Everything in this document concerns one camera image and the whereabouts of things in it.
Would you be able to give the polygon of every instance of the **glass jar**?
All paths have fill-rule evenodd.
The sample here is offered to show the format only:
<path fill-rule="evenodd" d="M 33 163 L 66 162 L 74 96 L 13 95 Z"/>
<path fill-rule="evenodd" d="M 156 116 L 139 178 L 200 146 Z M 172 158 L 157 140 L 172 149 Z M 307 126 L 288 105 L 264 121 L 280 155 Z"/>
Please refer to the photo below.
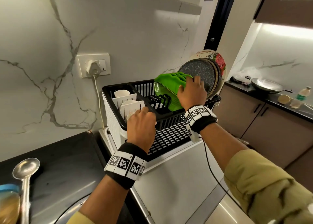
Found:
<path fill-rule="evenodd" d="M 0 224 L 16 224 L 20 210 L 19 187 L 0 185 Z"/>

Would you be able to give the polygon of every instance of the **black door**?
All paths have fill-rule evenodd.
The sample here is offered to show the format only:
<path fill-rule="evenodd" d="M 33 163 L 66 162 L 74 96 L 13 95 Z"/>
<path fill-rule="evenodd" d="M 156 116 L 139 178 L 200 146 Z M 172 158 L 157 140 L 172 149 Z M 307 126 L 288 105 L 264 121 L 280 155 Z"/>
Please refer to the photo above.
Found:
<path fill-rule="evenodd" d="M 204 49 L 217 50 L 234 0 L 218 0 Z"/>

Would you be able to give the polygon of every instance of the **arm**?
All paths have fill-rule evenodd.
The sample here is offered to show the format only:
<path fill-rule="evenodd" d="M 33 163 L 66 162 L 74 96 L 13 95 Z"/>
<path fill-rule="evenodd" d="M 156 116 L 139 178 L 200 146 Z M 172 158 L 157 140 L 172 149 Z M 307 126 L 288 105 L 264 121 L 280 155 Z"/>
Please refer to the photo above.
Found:
<path fill-rule="evenodd" d="M 198 76 L 194 82 L 187 77 L 185 89 L 178 91 L 185 110 L 204 105 L 206 96 Z M 309 210 L 313 194 L 292 176 L 248 149 L 217 123 L 207 125 L 200 134 L 224 172 L 230 191 L 255 223 L 313 223 L 313 210 Z"/>
<path fill-rule="evenodd" d="M 155 114 L 148 112 L 147 107 L 137 110 L 127 122 L 128 142 L 148 153 L 155 138 L 155 121 Z M 106 175 L 79 212 L 95 224 L 115 224 L 127 193 L 128 190 Z M 77 222 L 73 218 L 68 223 Z"/>

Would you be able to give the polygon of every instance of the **cabinet handle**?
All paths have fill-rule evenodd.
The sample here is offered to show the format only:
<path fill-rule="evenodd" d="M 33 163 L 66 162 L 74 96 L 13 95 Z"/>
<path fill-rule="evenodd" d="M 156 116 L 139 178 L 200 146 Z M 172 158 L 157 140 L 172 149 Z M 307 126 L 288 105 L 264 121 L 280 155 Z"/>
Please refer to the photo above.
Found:
<path fill-rule="evenodd" d="M 259 104 L 257 107 L 256 107 L 256 109 L 255 109 L 255 111 L 253 112 L 253 113 L 256 113 L 256 111 L 258 110 L 258 108 L 261 106 L 261 104 Z"/>
<path fill-rule="evenodd" d="M 268 110 L 268 107 L 266 107 L 266 109 L 264 109 L 264 111 L 263 111 L 263 113 L 261 114 L 260 117 L 262 117 L 267 110 Z"/>

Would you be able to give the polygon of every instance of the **dish rack tray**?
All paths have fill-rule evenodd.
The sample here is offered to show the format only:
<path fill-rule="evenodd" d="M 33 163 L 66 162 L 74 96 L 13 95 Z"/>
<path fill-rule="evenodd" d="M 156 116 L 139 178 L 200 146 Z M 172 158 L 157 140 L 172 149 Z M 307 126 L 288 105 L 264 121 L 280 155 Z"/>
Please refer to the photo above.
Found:
<path fill-rule="evenodd" d="M 147 161 L 151 161 L 190 141 L 185 127 L 185 110 L 170 111 L 168 109 L 170 96 L 166 94 L 160 97 L 156 96 L 153 80 L 151 79 L 108 85 L 102 88 L 107 124 L 117 148 L 127 140 L 127 123 L 112 100 L 115 98 L 114 92 L 117 90 L 127 90 L 131 94 L 136 94 L 137 101 L 143 101 L 145 106 L 149 108 L 149 111 L 154 112 L 156 115 L 156 137 L 148 153 Z M 212 109 L 214 103 L 220 100 L 221 97 L 215 95 L 205 103 L 205 106 Z"/>

